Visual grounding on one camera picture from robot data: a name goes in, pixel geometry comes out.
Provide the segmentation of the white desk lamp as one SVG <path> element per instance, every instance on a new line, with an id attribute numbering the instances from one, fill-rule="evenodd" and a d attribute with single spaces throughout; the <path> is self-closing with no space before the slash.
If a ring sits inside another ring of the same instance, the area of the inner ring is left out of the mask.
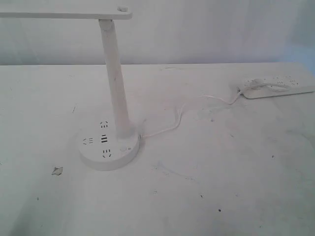
<path id="1" fill-rule="evenodd" d="M 129 20 L 126 7 L 112 3 L 78 6 L 73 3 L 52 6 L 29 6 L 2 3 L 1 18 L 94 19 L 98 20 L 112 107 L 98 125 L 91 125 L 78 137 L 81 159 L 88 167 L 110 171 L 128 164 L 138 153 L 140 135 L 129 120 L 127 102 L 117 44 L 115 20 Z"/>

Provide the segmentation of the torn paper scrap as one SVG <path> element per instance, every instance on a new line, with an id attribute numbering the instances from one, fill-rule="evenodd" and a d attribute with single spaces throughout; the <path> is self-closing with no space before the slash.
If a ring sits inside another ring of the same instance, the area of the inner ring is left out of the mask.
<path id="1" fill-rule="evenodd" d="M 63 167 L 55 167 L 52 175 L 60 176 L 63 173 Z"/>

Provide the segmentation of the white power strip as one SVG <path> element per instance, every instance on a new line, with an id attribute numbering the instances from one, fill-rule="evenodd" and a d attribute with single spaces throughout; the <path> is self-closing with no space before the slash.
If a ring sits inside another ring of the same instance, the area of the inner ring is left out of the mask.
<path id="1" fill-rule="evenodd" d="M 315 86 L 291 76 L 247 78 L 238 88 L 247 99 L 312 93 Z"/>

